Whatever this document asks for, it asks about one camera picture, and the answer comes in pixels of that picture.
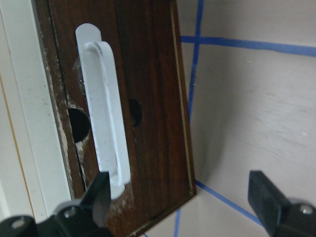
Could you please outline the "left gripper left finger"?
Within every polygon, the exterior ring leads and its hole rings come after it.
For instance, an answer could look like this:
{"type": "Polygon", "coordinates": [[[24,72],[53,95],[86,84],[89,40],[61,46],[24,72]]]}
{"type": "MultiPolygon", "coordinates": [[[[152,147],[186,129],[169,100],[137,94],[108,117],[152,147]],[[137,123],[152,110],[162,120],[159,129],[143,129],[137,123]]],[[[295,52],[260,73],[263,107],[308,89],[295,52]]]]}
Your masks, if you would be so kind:
{"type": "Polygon", "coordinates": [[[59,204],[46,220],[12,216],[0,222],[2,237],[109,237],[105,227],[110,208],[108,172],[99,172],[80,199],[59,204]]]}

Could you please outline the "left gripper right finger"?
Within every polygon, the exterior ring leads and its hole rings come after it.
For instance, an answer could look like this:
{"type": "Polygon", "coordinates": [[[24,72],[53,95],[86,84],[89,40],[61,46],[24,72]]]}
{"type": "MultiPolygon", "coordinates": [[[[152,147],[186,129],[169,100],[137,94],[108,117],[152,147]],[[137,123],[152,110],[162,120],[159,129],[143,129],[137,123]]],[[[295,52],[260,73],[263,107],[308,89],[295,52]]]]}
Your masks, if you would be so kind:
{"type": "Polygon", "coordinates": [[[260,170],[249,172],[248,202],[271,237],[314,237],[316,207],[286,197],[260,170]]]}

